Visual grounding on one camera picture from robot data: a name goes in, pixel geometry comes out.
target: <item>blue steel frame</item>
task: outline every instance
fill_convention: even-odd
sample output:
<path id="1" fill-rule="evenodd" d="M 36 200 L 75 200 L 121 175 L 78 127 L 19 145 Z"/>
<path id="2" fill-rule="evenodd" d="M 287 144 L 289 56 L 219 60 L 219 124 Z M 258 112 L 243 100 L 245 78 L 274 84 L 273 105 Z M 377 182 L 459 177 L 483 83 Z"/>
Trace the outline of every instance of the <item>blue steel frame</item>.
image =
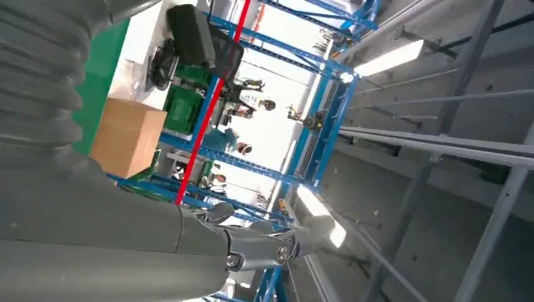
<path id="1" fill-rule="evenodd" d="M 211 19 L 211 22 L 214 24 L 214 25 L 217 25 L 225 30 L 234 30 L 237 25 L 230 22 L 230 21 L 226 21 L 224 19 L 221 19 L 219 17 L 216 17 L 216 16 L 212 16 L 212 19 Z M 328 59 L 324 59 L 322 58 L 320 55 L 315 55 L 313 53 L 310 53 L 310 52 L 307 52 L 305 50 L 302 50 L 302 49 L 299 49 L 297 47 L 293 47 L 285 42 L 282 42 L 282 41 L 279 41 L 277 39 L 274 39 L 274 38 L 271 38 L 270 36 L 267 36 L 267 35 L 264 35 L 262 33 L 258 33 L 256 31 L 253 31 L 253 30 L 249 30 L 248 28 L 243 28 L 243 32 L 242 32 L 242 36 L 250 36 L 251 38 L 255 38 L 257 40 L 260 40 L 260 41 L 263 41 L 265 43 L 269 43 L 273 46 L 276 46 L 278 48 L 282 48 L 284 50 L 287 50 L 288 52 L 294 54 L 294 55 L 298 55 L 298 56 L 301 56 L 301 57 L 304 57 L 308 60 L 311 60 L 311 61 L 315 61 L 317 62 L 318 64 L 326 64 L 328 67 L 332 68 L 332 69 L 335 69 L 335 70 L 338 70 L 340 72 L 350 72 L 352 73 L 352 68 L 350 67 L 347 67 L 347 66 L 344 66 L 344 65 L 341 65 L 339 62 L 336 62 L 334 60 L 328 60 Z"/>
<path id="2" fill-rule="evenodd" d="M 185 151 L 191 150 L 189 141 L 184 140 L 179 137 L 175 137 L 168 133 L 161 133 L 161 136 L 159 137 L 159 141 L 172 145 L 181 150 L 185 150 Z M 198 154 L 202 157 L 207 157 L 212 160 L 218 160 L 220 162 L 224 162 L 226 164 L 230 164 L 241 169 L 252 171 L 257 174 L 264 175 L 272 179 L 276 179 L 278 181 L 283 181 L 289 184 L 296 184 L 300 182 L 300 179 L 296 176 L 283 174 L 280 171 L 276 171 L 276 170 L 273 170 L 267 167 L 263 167 L 262 165 L 255 164 L 253 162 L 248 162 L 238 157 L 226 154 L 224 152 L 215 151 L 210 148 L 200 147 Z"/>
<path id="3" fill-rule="evenodd" d="M 311 181 L 314 187 L 319 185 L 322 175 L 328 164 L 328 160 L 334 150 L 334 145 L 338 138 L 338 131 L 343 124 L 346 109 L 352 99 L 352 95 L 356 91 L 359 77 L 356 77 L 349 84 L 339 83 L 339 87 L 334 94 L 332 105 L 328 109 L 325 117 L 326 121 L 333 121 L 325 123 L 319 133 L 319 139 L 315 146 L 314 153 L 310 159 L 309 165 L 306 168 L 305 179 Z"/>
<path id="4" fill-rule="evenodd" d="M 290 9 L 290 8 L 287 8 L 285 6 L 282 6 L 281 4 L 278 4 L 272 0 L 262 0 L 264 1 L 266 4 L 268 5 L 272 5 L 272 6 L 275 6 L 276 8 L 279 8 L 279 9 L 282 9 L 290 14 L 294 14 L 296 16 L 299 16 L 302 18 L 302 16 L 317 16 L 317 17 L 323 17 L 323 18 L 336 18 L 336 19 L 342 19 L 342 20 L 346 20 L 346 24 L 350 24 L 350 25 L 357 25 L 359 26 L 359 28 L 371 28 L 371 29 L 374 29 L 376 28 L 376 25 L 374 24 L 374 22 L 370 19 L 374 19 L 374 17 L 376 16 L 376 12 L 378 11 L 378 7 L 380 5 L 380 0 L 366 0 L 364 2 L 364 5 L 362 5 L 362 7 L 357 10 L 356 12 L 354 12 L 353 14 L 351 13 L 348 13 L 348 12 L 345 12 L 335 6 L 332 6 L 331 4 L 328 4 L 328 3 L 324 3 L 320 0 L 306 0 L 307 2 L 310 2 L 312 4 L 315 4 L 321 8 L 324 8 L 328 11 L 331 11 L 332 13 L 334 13 L 335 15 L 330 15 L 330 14 L 321 14 L 321 13 L 311 13 L 311 12 L 304 12 L 304 11 L 297 11 L 295 9 Z M 234 31 L 236 26 L 235 24 L 231 23 L 231 22 L 228 22 L 226 20 L 223 20 L 221 18 L 218 18 L 216 16 L 212 16 L 212 19 L 211 19 L 212 23 L 214 25 L 217 25 L 219 27 L 221 27 L 222 29 L 225 29 L 225 30 L 228 30 L 230 32 Z M 266 36 L 266 35 L 263 35 L 263 34 L 260 34 L 260 33 L 257 33 L 255 31 L 252 31 L 252 30 L 249 30 L 247 28 L 243 29 L 243 35 L 247 35 L 247 36 L 250 36 L 250 37 L 253 37 L 257 40 L 260 40 L 260 41 L 263 41 L 263 42 L 266 42 L 266 43 L 269 43 L 271 45 L 274 45 L 278 48 L 282 48 L 284 50 L 287 50 L 288 52 L 292 53 L 294 56 L 296 56 L 297 58 L 299 58 L 302 62 L 298 62 L 294 59 L 290 59 L 284 55 L 280 55 L 278 53 L 275 53 L 271 50 L 267 50 L 263 47 L 260 47 L 258 45 L 253 45 L 252 43 L 249 43 L 245 40 L 241 40 L 240 41 L 240 44 L 244 47 L 248 47 L 248 48 L 251 48 L 255 51 L 258 51 L 258 52 L 261 52 L 263 54 L 266 54 L 266 55 L 269 55 L 270 57 L 274 57 L 276 59 L 280 59 L 280 60 L 283 60 L 289 64 L 292 64 L 292 65 L 295 65 L 297 67 L 300 67 L 300 68 L 303 68 L 305 70 L 308 70 L 310 72 L 314 72 L 316 74 L 320 74 L 321 75 L 321 83 L 319 85 L 319 88 L 317 90 L 317 93 L 316 93 L 316 97 L 314 99 L 314 102 L 312 103 L 312 106 L 310 108 L 310 111 L 309 113 L 310 114 L 314 114 L 318 109 L 319 109 L 319 104 L 321 102 L 321 99 L 322 99 L 322 96 L 324 94 L 324 91 L 325 91 L 325 88 L 327 86 L 327 83 L 329 80 L 331 79 L 335 79 L 335 80 L 339 80 L 339 78 L 336 76 L 336 74 L 339 74 L 339 73 L 342 73 L 342 72 L 349 72 L 349 73 L 353 73 L 352 71 L 352 68 L 351 67 L 346 67 L 346 66 L 343 66 L 341 64 L 339 64 L 338 62 L 335 62 L 333 60 L 328 60 L 328 59 L 324 59 L 318 55 L 315 55 L 313 53 L 309 53 L 309 52 L 306 52 L 304 50 L 301 50 L 301 49 L 298 49 L 296 47 L 293 47 L 287 43 L 284 43 L 284 42 L 281 42 L 279 40 L 276 40 L 274 38 L 271 38 L 269 36 Z M 321 68 L 319 67 L 319 64 L 324 64 L 325 68 L 323 70 L 321 70 Z M 212 80 L 210 81 L 210 85 L 209 85 L 209 88 L 208 88 L 208 91 L 206 93 L 206 97 L 209 98 L 212 94 L 213 94 L 213 90 L 215 88 L 215 86 L 217 85 L 217 81 L 219 79 L 216 78 L 216 77 L 212 77 Z M 338 106 L 337 102 L 333 102 L 332 105 L 334 105 L 335 107 L 337 108 L 345 108 L 346 106 Z M 200 114 L 199 114 L 199 120 L 202 120 L 205 116 L 205 113 L 207 111 L 207 107 L 208 107 L 208 104 L 205 103 L 203 104 L 203 106 L 201 107 L 201 110 L 200 110 Z M 344 112 L 338 112 L 336 115 L 334 116 L 344 116 Z M 342 118 L 340 119 L 337 119 L 337 120 L 332 120 L 332 122 L 334 124 L 336 124 L 336 122 L 339 124 L 340 121 L 342 121 Z M 338 129 L 339 127 L 336 126 L 336 125 L 331 125 L 331 121 L 328 120 L 325 124 L 325 127 L 324 129 L 321 131 L 321 133 L 325 133 L 325 129 L 330 129 L 330 130 L 335 130 L 335 129 Z M 193 142 L 196 140 L 197 136 L 198 136 L 198 132 L 200 131 L 200 124 L 197 123 L 195 125 L 195 128 L 193 129 L 193 133 L 192 133 L 192 138 L 191 140 L 183 140 L 183 139 L 180 139 L 180 138 L 177 138 L 177 137 L 174 137 L 170 134 L 167 134 L 167 133 L 162 133 L 161 135 L 161 138 L 160 138 L 160 141 L 162 142 L 165 142 L 165 143 L 169 143 L 177 148 L 180 148 L 182 150 L 191 150 L 192 146 L 193 146 Z M 231 155 L 227 155 L 227 154 L 224 154 L 222 152 L 216 152 L 214 150 L 210 150 L 208 148 L 201 148 L 200 150 L 200 155 L 201 156 L 204 156 L 204 157 L 208 157 L 210 159 L 213 159 L 213 160 L 219 160 L 221 162 L 225 162 L 227 164 L 231 164 L 231 165 L 234 165 L 234 166 L 237 166 L 237 167 L 240 167 L 240 168 L 243 168 L 243 169 L 246 169 L 246 170 L 249 170 L 249 171 L 252 171 L 252 172 L 255 172 L 255 173 L 258 173 L 258 174 L 261 174 L 261 175 L 264 175 L 264 176 L 268 176 L 270 178 L 273 178 L 273 179 L 276 179 L 276 180 L 279 180 L 279 181 L 283 181 L 284 183 L 286 184 L 299 184 L 302 182 L 302 179 L 300 179 L 299 177 L 297 176 L 294 176 L 294 172 L 295 172 L 295 168 L 296 168 L 296 165 L 298 164 L 298 160 L 300 159 L 300 156 L 302 154 L 302 149 L 304 149 L 305 147 L 305 144 L 306 144 L 306 140 L 308 138 L 310 134 L 310 131 L 308 129 L 303 129 L 303 132 L 301 133 L 301 136 L 300 136 L 300 139 L 298 140 L 298 143 L 297 143 L 297 148 L 296 148 L 296 156 L 293 156 L 293 159 L 296 161 L 296 162 L 291 162 L 290 163 L 290 168 L 288 170 L 288 174 L 283 174 L 281 173 L 280 171 L 275 171 L 273 169 L 269 169 L 269 168 L 266 168 L 266 167 L 263 167 L 261 165 L 257 165 L 257 164 L 254 164 L 252 162 L 248 162 L 246 160 L 242 160 L 242 159 L 239 159 L 237 157 L 233 157 Z M 325 146 L 323 146 L 323 142 L 324 140 L 328 140 L 329 138 L 332 138 L 332 140 L 335 140 L 335 138 L 337 137 L 336 134 L 334 135 L 328 135 L 327 137 L 324 136 L 324 134 L 322 134 L 322 141 L 321 143 L 319 144 L 321 148 L 325 148 L 324 150 L 321 149 L 321 151 L 315 151 L 314 152 L 314 155 L 315 155 L 315 158 L 314 158 L 314 162 L 315 161 L 318 161 L 318 164 L 321 163 L 321 161 L 317 158 L 317 156 L 320 156 L 322 154 L 324 155 L 329 155 L 331 153 L 331 147 L 328 147 L 328 146 L 331 146 L 333 145 L 333 143 L 328 143 L 326 144 Z M 319 165 L 319 169 L 317 170 L 317 173 L 319 174 L 319 177 L 312 177 L 310 176 L 310 173 L 312 172 L 307 172 L 306 173 L 306 177 L 305 177 L 305 181 L 314 181 L 314 184 L 317 183 L 317 179 L 321 179 L 322 177 L 322 169 L 323 166 L 325 165 L 325 162 L 327 162 L 327 160 L 323 160 L 322 161 L 323 164 Z"/>
<path id="5" fill-rule="evenodd" d="M 378 28 L 378 26 L 374 23 L 374 19 L 376 18 L 376 15 L 378 13 L 381 0 L 365 0 L 364 4 L 354 13 L 345 12 L 342 9 L 332 6 L 329 3 L 322 2 L 321 0 L 305 0 L 309 3 L 315 4 L 318 7 L 328 10 L 332 12 L 333 14 L 322 14 L 322 13 L 299 11 L 296 9 L 283 6 L 279 4 L 276 0 L 260 0 L 260 1 L 264 2 L 267 5 L 275 7 L 277 9 L 285 11 L 286 13 L 292 14 L 294 16 L 307 20 L 313 24 L 319 25 L 323 28 L 333 31 L 337 33 L 338 35 L 344 36 L 346 38 L 350 38 L 353 41 L 359 40 L 359 35 L 362 33 L 364 29 L 367 28 L 371 30 L 376 30 Z M 339 19 L 339 20 L 344 20 L 344 23 L 341 25 L 340 28 L 336 28 L 335 26 L 331 26 L 313 17 Z M 230 33 L 235 31 L 236 29 L 235 24 L 228 22 L 226 20 L 220 19 L 216 16 L 212 16 L 211 20 L 214 25 L 217 25 L 223 30 L 228 30 Z M 326 87 L 330 80 L 339 81 L 338 75 L 342 72 L 348 72 L 350 74 L 353 74 L 353 69 L 351 67 L 343 66 L 333 60 L 326 60 L 318 55 L 298 49 L 287 43 L 284 43 L 274 38 L 271 38 L 269 36 L 257 33 L 255 31 L 248 30 L 245 28 L 243 30 L 243 35 L 247 35 L 249 37 L 255 38 L 256 40 L 260 40 L 262 42 L 269 43 L 275 47 L 284 49 L 287 52 L 294 55 L 296 58 L 298 58 L 301 62 L 288 58 L 285 55 L 275 53 L 274 51 L 267 50 L 263 48 L 263 44 L 262 46 L 258 46 L 258 45 L 249 43 L 248 41 L 241 40 L 240 44 L 243 47 L 251 48 L 257 52 L 261 52 L 270 57 L 274 57 L 276 59 L 282 60 L 289 64 L 295 65 L 297 67 L 303 68 L 307 71 L 320 75 L 321 79 L 319 81 L 319 85 L 317 86 L 317 90 L 312 100 L 312 104 L 310 105 L 310 109 L 308 113 L 309 115 L 313 115 L 319 111 L 320 106 L 321 106 L 321 101 L 323 99 L 323 95 L 326 91 Z M 307 140 L 310 134 L 312 134 L 312 132 L 306 128 L 303 128 L 302 133 L 300 134 L 300 138 L 297 144 L 295 145 L 295 151 L 290 161 L 290 164 L 288 166 L 287 174 L 284 174 L 280 171 L 275 171 L 273 169 L 269 169 L 267 167 L 263 167 L 258 164 L 254 164 L 252 162 L 248 162 L 246 160 L 242 160 L 240 158 L 225 154 L 223 152 L 217 152 L 209 148 L 205 148 L 205 147 L 201 147 L 199 154 L 203 157 L 207 157 L 213 160 L 219 160 L 221 162 L 225 162 L 227 164 L 231 164 L 236 167 L 240 167 L 242 169 L 246 169 L 246 170 L 249 170 L 249 171 L 264 175 L 264 176 L 268 176 L 272 179 L 282 181 L 285 183 L 284 186 L 282 186 L 282 192 L 284 192 L 284 190 L 287 191 L 289 185 L 298 185 L 302 182 L 312 183 L 315 187 L 317 187 L 318 183 L 322 179 L 324 169 L 326 168 L 328 160 L 333 151 L 334 144 L 338 136 L 339 128 L 343 122 L 343 118 L 345 115 L 347 105 L 350 102 L 351 97 L 354 94 L 354 91 L 356 89 L 358 79 L 359 77 L 355 76 L 355 79 L 352 83 L 349 83 L 349 84 L 340 83 L 339 84 L 338 89 L 334 94 L 334 99 L 331 102 L 330 108 L 327 111 L 327 115 L 325 117 L 325 123 L 321 131 L 318 134 L 319 139 L 317 141 L 316 146 L 314 147 L 312 157 L 305 171 L 304 179 L 301 179 L 295 176 L 294 173 L 297 169 L 300 158 L 304 152 L 304 148 L 306 146 Z M 212 77 L 208 91 L 205 96 L 207 99 L 211 99 L 213 91 L 218 81 L 219 81 L 219 78 L 215 76 Z M 204 119 L 207 109 L 208 109 L 208 102 L 205 102 L 203 106 L 201 107 L 198 121 L 201 121 Z M 181 150 L 190 151 L 193 147 L 193 142 L 197 139 L 199 131 L 200 131 L 200 123 L 196 123 L 195 128 L 193 129 L 191 140 L 183 140 L 181 138 L 175 137 L 168 133 L 162 133 L 160 137 L 160 141 L 164 143 L 168 143 Z M 151 177 L 150 182 L 131 182 L 131 181 L 120 179 L 114 176 L 110 176 L 110 177 L 116 179 L 119 183 L 140 186 L 142 188 L 158 192 L 164 196 L 168 196 L 171 199 L 176 198 L 176 190 L 180 185 L 179 181 L 173 181 L 171 179 L 167 179 L 165 177 L 161 177 L 157 175 L 153 175 Z M 278 228 L 285 228 L 286 225 L 289 225 L 292 222 L 291 218 L 283 216 L 281 214 L 270 213 L 264 209 L 251 206 L 246 203 L 240 203 L 237 200 L 225 198 L 223 196 L 212 193 L 210 191 L 202 190 L 198 187 L 188 186 L 188 191 L 191 193 L 199 193 L 204 196 L 210 196 L 210 197 L 217 198 L 221 201 L 229 202 L 230 204 L 234 206 L 234 208 L 243 210 L 245 213 L 247 213 L 246 215 L 240 214 L 240 213 L 234 213 L 235 217 L 243 219 L 243 220 L 248 220 L 252 222 L 264 220 L 263 215 L 268 213 L 270 215 L 269 222 L 271 222 L 274 226 Z M 188 196 L 185 197 L 183 201 L 185 203 L 203 207 L 203 208 L 209 208 L 213 206 L 212 203 L 197 200 L 197 199 L 194 199 Z M 274 268 L 265 270 L 258 292 L 256 296 L 254 297 L 254 302 L 271 301 L 274 293 L 277 294 L 277 298 L 279 301 L 285 302 L 287 300 L 287 296 L 285 294 L 284 287 L 283 287 L 283 282 L 281 281 L 281 272 L 282 272 L 281 267 L 274 267 Z M 213 294 L 212 297 L 221 299 L 223 301 L 244 302 L 239 299 L 228 298 L 224 296 L 223 294 L 219 294 L 219 293 Z"/>

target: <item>green crate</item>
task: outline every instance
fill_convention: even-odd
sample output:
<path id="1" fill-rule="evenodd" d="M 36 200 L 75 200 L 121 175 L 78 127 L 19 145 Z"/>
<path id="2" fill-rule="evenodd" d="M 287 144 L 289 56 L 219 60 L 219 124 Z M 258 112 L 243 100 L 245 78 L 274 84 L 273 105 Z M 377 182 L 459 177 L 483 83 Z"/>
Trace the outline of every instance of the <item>green crate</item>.
<path id="1" fill-rule="evenodd" d="M 210 71 L 204 67 L 187 66 L 181 64 L 178 64 L 174 74 L 181 79 L 191 83 L 200 84 L 204 87 L 208 87 L 211 76 Z"/>
<path id="2" fill-rule="evenodd" d="M 202 102 L 200 94 L 171 85 L 164 107 L 167 111 L 164 127 L 186 134 L 193 132 Z"/>

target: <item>gray wall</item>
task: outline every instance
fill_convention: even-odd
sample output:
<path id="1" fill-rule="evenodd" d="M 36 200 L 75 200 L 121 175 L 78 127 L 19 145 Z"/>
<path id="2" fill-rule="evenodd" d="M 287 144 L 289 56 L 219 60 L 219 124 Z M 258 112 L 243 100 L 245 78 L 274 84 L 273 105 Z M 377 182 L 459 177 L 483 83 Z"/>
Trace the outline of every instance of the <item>gray wall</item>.
<path id="1" fill-rule="evenodd" d="M 365 227 L 380 243 L 391 229 L 390 222 L 397 214 L 408 181 L 404 176 L 335 152 L 322 182 L 323 195 L 335 210 L 380 224 L 379 230 Z M 297 211 L 305 214 L 302 205 Z M 427 187 L 394 265 L 430 301 L 452 301 L 490 214 L 490 209 L 479 203 Z M 533 236 L 532 223 L 515 217 L 508 221 L 474 301 L 534 301 Z M 319 258 L 341 301 L 357 301 L 366 283 L 360 269 L 330 255 L 319 254 Z M 299 270 L 306 268 L 298 266 L 296 274 Z M 305 293 L 314 292 L 312 283 L 297 287 Z M 393 302 L 415 301 L 392 278 L 384 290 Z"/>

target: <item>person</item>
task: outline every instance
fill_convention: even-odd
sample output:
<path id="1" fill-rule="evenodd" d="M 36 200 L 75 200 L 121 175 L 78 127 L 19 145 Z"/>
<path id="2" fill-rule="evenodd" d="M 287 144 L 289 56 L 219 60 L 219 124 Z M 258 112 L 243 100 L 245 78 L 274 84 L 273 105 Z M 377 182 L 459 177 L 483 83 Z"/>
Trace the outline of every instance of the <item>person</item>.
<path id="1" fill-rule="evenodd" d="M 224 176 L 223 174 L 214 174 L 213 179 L 216 179 L 220 183 L 226 182 L 226 176 Z"/>
<path id="2" fill-rule="evenodd" d="M 270 99 L 261 100 L 259 105 L 263 106 L 267 111 L 273 111 L 276 108 L 276 103 Z"/>
<path id="3" fill-rule="evenodd" d="M 226 129 L 224 132 L 219 129 L 211 129 L 204 136 L 202 146 L 214 149 L 219 152 L 231 153 L 238 151 L 243 155 L 248 155 L 252 152 L 252 145 L 237 142 L 239 135 L 232 128 Z"/>

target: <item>blue metal shelving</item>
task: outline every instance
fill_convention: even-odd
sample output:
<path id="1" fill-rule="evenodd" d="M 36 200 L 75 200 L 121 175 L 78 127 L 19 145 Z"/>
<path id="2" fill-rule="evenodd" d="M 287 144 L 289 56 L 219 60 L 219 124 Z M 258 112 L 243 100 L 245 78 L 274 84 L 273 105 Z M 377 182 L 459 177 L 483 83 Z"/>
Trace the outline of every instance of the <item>blue metal shelving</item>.
<path id="1" fill-rule="evenodd" d="M 380 0 L 366 0 L 363 5 L 354 13 L 349 13 L 333 6 L 330 3 L 326 3 L 321 0 L 305 0 L 308 3 L 315 4 L 316 6 L 323 8 L 331 14 L 326 13 L 314 13 L 309 11 L 301 11 L 288 6 L 284 6 L 275 0 L 260 0 L 266 5 L 272 6 L 276 9 L 280 9 L 288 14 L 292 14 L 303 20 L 309 21 L 315 25 L 319 25 L 326 30 L 329 30 L 338 36 L 341 36 L 349 41 L 357 42 L 359 36 L 363 30 L 376 30 L 377 25 L 374 19 L 378 13 L 380 7 Z M 336 28 L 318 18 L 330 18 L 337 20 L 344 20 L 344 23 L 340 28 Z M 216 16 L 211 17 L 211 22 L 219 28 L 232 33 L 236 29 L 236 25 L 218 18 Z M 298 142 L 295 144 L 295 150 L 293 157 L 288 166 L 287 174 L 280 171 L 263 167 L 262 165 L 249 162 L 238 157 L 234 157 L 223 152 L 218 152 L 209 148 L 201 147 L 199 155 L 212 160 L 218 160 L 226 164 L 234 165 L 241 169 L 245 169 L 257 174 L 261 174 L 277 181 L 284 183 L 281 193 L 287 192 L 290 186 L 298 186 L 301 183 L 312 184 L 317 187 L 321 181 L 322 173 L 326 168 L 332 150 L 334 148 L 335 141 L 337 139 L 338 131 L 343 122 L 343 117 L 348 103 L 351 101 L 352 95 L 356 89 L 357 79 L 359 77 L 355 75 L 355 80 L 349 84 L 339 83 L 338 88 L 334 94 L 334 99 L 328 107 L 322 108 L 323 96 L 326 92 L 327 86 L 330 80 L 340 81 L 339 75 L 343 72 L 353 74 L 353 68 L 343 66 L 339 62 L 331 59 L 324 59 L 320 55 L 316 55 L 305 50 L 293 47 L 285 42 L 274 39 L 270 36 L 257 33 L 249 29 L 243 29 L 242 34 L 249 38 L 254 38 L 256 41 L 261 42 L 260 45 L 249 42 L 247 39 L 242 39 L 240 44 L 243 47 L 250 48 L 254 51 L 261 52 L 270 57 L 282 60 L 288 64 L 295 65 L 309 72 L 318 74 L 321 78 L 315 92 L 315 96 L 310 104 L 308 115 L 314 115 L 318 111 L 325 111 L 326 117 L 324 124 L 320 131 L 311 131 L 304 128 L 300 135 Z M 265 49 L 264 43 L 270 44 L 276 48 L 284 50 L 286 53 L 280 54 L 273 51 L 273 48 Z M 217 86 L 219 79 L 212 77 L 208 91 L 206 93 L 206 99 L 211 99 L 213 91 Z M 200 110 L 198 121 L 204 119 L 208 109 L 208 102 L 205 102 Z M 190 151 L 193 147 L 193 142 L 197 139 L 200 132 L 200 122 L 196 123 L 193 130 L 191 140 L 184 140 L 168 133 L 161 133 L 160 141 L 170 144 L 178 149 Z M 308 144 L 311 138 L 317 138 L 317 141 L 313 144 Z M 303 158 L 309 157 L 308 162 L 304 162 Z M 304 173 L 301 176 L 296 176 L 298 166 L 305 165 Z M 119 177 L 110 176 L 117 180 L 119 184 L 127 184 L 131 186 L 141 187 L 146 190 L 154 191 L 160 195 L 163 195 L 170 200 L 176 199 L 176 191 L 181 184 L 179 181 L 161 177 L 158 175 L 152 175 L 148 181 L 129 181 L 126 179 L 120 179 Z M 242 203 L 237 200 L 221 196 L 217 193 L 200 189 L 195 186 L 188 186 L 187 191 L 197 196 L 203 196 L 200 199 L 195 199 L 191 195 L 184 197 L 184 203 L 201 208 L 211 208 L 214 206 L 213 199 L 230 203 L 236 210 L 242 210 L 239 213 L 234 213 L 234 216 L 251 222 L 265 220 L 265 216 L 268 215 L 268 221 L 273 224 L 275 228 L 286 228 L 292 223 L 292 219 L 281 215 L 279 213 L 270 213 L 264 209 L 251 206 L 250 204 Z M 274 267 L 265 270 L 260 287 L 254 302 L 257 301 L 271 301 L 272 297 L 276 294 L 278 300 L 285 302 L 287 300 L 284 293 L 283 283 L 281 282 L 281 267 Z M 223 301 L 230 302 L 243 302 L 239 299 L 228 298 L 223 294 L 217 293 L 212 295 L 213 298 L 221 299 Z"/>

